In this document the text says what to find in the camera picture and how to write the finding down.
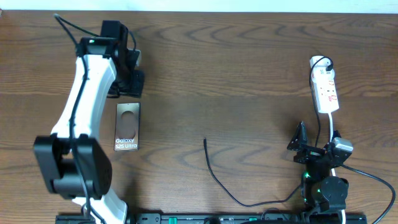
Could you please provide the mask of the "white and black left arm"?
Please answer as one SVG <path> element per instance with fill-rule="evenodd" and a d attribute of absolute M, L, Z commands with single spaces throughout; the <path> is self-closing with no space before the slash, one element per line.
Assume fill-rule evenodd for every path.
<path fill-rule="evenodd" d="M 50 135 L 34 142 L 47 190 L 81 209 L 56 216 L 56 223 L 134 223 L 128 204 L 111 188 L 111 162 L 98 140 L 107 98 L 142 94 L 141 52 L 127 46 L 132 36 L 120 21 L 104 20 L 100 34 L 74 41 L 76 72 L 67 103 Z"/>

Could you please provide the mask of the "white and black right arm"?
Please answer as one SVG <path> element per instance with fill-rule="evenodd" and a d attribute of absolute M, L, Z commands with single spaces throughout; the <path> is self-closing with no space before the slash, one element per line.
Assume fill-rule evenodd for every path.
<path fill-rule="evenodd" d="M 331 170 L 343 165 L 353 153 L 353 145 L 343 139 L 338 131 L 323 148 L 307 144 L 307 130 L 300 122 L 287 149 L 295 151 L 294 162 L 305 165 L 302 175 L 302 196 L 306 211 L 305 223 L 311 223 L 319 215 L 337 214 L 346 208 L 349 183 L 346 179 L 331 175 Z"/>

